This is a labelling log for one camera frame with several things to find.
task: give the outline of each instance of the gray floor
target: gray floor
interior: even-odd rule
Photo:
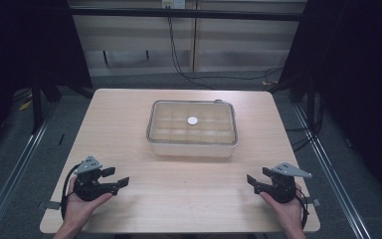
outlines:
[[[188,76],[210,77],[195,79],[194,82],[216,90],[263,91],[269,86],[264,78],[255,80],[226,79],[234,77],[250,79],[262,76],[263,72],[216,72],[194,73]],[[269,76],[269,83],[277,80],[280,72]],[[176,73],[133,76],[94,77],[95,88],[144,88],[144,89],[207,89],[195,85]],[[0,220],[0,238],[51,238],[40,232],[39,225],[44,211],[37,209],[41,201],[49,200],[62,167],[74,143],[77,132],[87,111],[90,100],[62,89],[62,100],[55,105],[47,130],[37,147],[20,184]],[[288,92],[274,94],[285,128],[298,128],[294,106]],[[18,111],[22,102],[15,102],[11,115],[0,132],[0,188],[18,160],[32,128],[32,108]],[[52,104],[44,102],[45,112]],[[304,138],[303,131],[289,131],[290,143]],[[356,150],[347,147],[344,132],[325,111],[319,138],[329,154],[334,169],[345,186],[353,204],[358,209],[371,238],[382,238],[382,186],[365,168]],[[306,181],[311,197],[321,201],[316,207],[321,228],[307,233],[308,238],[356,238],[347,217],[336,199],[330,184],[308,144],[295,153],[299,166],[312,172],[313,179]],[[260,238],[285,238],[283,233],[259,235]],[[113,235],[81,235],[80,238],[112,238]]]

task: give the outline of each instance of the transparent plastic box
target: transparent plastic box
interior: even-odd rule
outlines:
[[[230,157],[238,143],[234,108],[221,100],[157,101],[147,139],[159,155]]]

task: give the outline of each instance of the hand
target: hand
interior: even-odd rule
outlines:
[[[70,179],[68,194],[73,192],[76,177]],[[93,201],[82,201],[75,193],[68,197],[67,211],[64,223],[54,238],[74,238],[86,225],[96,208],[112,198],[111,193],[106,193]]]
[[[260,195],[276,213],[287,238],[305,238],[301,226],[301,205],[296,198],[288,203],[278,203],[266,192],[261,192]],[[300,198],[298,190],[296,191],[296,196]]]

